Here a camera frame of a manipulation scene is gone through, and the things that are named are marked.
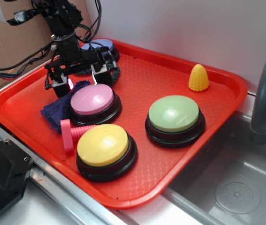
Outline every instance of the sink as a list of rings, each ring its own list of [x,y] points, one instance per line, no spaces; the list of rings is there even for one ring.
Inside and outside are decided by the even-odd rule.
[[[266,225],[266,145],[235,112],[163,195],[203,224]]]

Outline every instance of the white wall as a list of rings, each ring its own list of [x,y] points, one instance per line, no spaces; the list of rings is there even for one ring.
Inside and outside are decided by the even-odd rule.
[[[91,22],[97,16],[86,0]],[[266,61],[266,0],[102,0],[97,37],[242,76],[256,91]]]

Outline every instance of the orange tray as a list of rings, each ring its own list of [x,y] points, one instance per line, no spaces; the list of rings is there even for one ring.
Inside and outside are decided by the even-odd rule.
[[[44,88],[43,67],[0,92],[0,123],[101,204],[128,209],[163,191],[243,102],[247,86],[235,74],[205,66],[210,86],[205,91],[193,92],[188,81],[195,62],[113,42],[121,53],[118,61],[121,75],[113,90],[122,101],[122,112],[113,123],[135,139],[139,152],[137,163],[126,175],[106,183],[90,182],[80,175],[76,154],[64,153],[62,137],[50,129],[40,113],[45,105],[57,99],[53,90]],[[92,80],[90,75],[69,77],[73,83]],[[168,95],[192,98],[205,116],[205,132],[191,146],[162,148],[146,136],[144,123],[150,106]]]

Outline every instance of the pink button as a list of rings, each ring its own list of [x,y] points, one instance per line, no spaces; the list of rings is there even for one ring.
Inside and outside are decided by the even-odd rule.
[[[80,115],[97,114],[113,102],[113,91],[105,84],[88,85],[78,90],[71,98],[70,105]]]

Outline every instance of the cardboard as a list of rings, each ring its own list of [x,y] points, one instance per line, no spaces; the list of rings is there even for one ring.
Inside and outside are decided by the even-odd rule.
[[[82,23],[90,26],[91,23],[85,1],[69,1],[81,10],[84,19]],[[14,17],[14,12],[32,8],[30,0],[17,0],[13,2],[0,0],[0,6],[6,20],[12,19]],[[76,33],[79,36],[83,36],[85,30],[77,28]],[[15,65],[27,56],[38,51],[40,48],[51,42],[51,35],[45,19],[41,15],[37,15],[31,20],[18,26],[10,26],[9,24],[0,21],[0,68]],[[33,65],[29,65],[23,74],[49,60],[51,56],[52,55],[49,55],[43,60],[34,62]],[[11,81],[0,79],[0,89],[10,82]]]

